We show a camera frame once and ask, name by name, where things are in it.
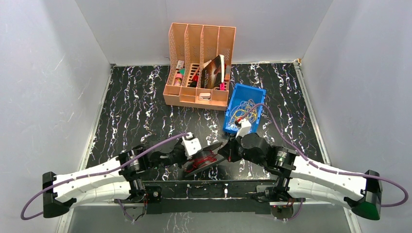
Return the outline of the grey filament spool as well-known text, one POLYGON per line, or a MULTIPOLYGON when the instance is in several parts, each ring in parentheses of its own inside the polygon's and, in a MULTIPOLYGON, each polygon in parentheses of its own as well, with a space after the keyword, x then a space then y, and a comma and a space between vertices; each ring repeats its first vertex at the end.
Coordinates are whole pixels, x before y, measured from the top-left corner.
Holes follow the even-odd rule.
POLYGON ((203 148, 202 151, 195 154, 184 165, 184 178, 193 176, 223 162, 225 158, 217 153, 218 149, 222 146, 222 142, 215 143, 203 148))

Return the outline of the blue plastic bin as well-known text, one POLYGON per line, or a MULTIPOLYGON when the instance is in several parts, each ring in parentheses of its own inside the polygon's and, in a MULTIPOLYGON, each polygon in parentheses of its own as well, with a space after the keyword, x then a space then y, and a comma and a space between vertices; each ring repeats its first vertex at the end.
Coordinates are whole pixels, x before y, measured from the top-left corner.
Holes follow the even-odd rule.
POLYGON ((223 131, 225 133, 236 133, 238 128, 236 122, 244 117, 252 124, 251 131, 255 133, 258 129, 262 107, 252 107, 258 103, 264 103, 266 90, 244 84, 236 84, 230 98, 229 106, 225 111, 223 131))

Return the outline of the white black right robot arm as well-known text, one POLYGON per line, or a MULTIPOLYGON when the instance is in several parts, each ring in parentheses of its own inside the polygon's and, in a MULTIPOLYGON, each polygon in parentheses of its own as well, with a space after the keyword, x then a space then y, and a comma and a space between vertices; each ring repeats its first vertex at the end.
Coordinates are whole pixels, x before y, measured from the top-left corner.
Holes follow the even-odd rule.
POLYGON ((218 154, 230 162, 252 162, 276 176, 273 187, 257 188, 252 198, 259 202, 314 199, 340 205, 368 220, 380 219, 382 185, 372 170, 346 175, 295 150, 271 146, 256 133, 230 138, 218 154))

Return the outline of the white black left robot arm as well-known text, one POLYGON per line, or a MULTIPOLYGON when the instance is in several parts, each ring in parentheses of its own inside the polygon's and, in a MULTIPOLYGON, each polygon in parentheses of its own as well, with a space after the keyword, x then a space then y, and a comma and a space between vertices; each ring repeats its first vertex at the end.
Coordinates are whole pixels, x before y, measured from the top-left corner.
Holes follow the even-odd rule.
POLYGON ((178 140, 157 140, 140 144, 127 152, 78 172, 43 174, 43 217, 66 214, 77 206, 111 199, 141 202, 147 192, 141 176, 149 169, 178 164, 182 166, 201 150, 197 138, 186 135, 178 140))

